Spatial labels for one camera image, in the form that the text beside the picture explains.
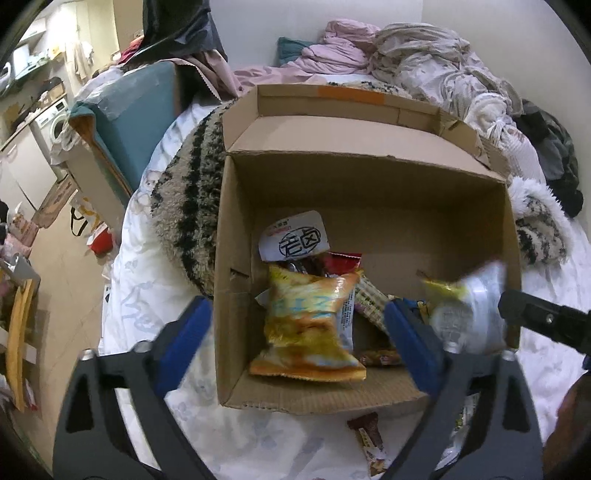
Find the operator right hand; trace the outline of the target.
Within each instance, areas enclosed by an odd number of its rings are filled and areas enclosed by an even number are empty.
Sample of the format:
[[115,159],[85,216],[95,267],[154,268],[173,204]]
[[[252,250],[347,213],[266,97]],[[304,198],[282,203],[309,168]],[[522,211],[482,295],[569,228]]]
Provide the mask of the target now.
[[591,479],[590,373],[569,389],[558,409],[543,451],[543,472],[545,479]]

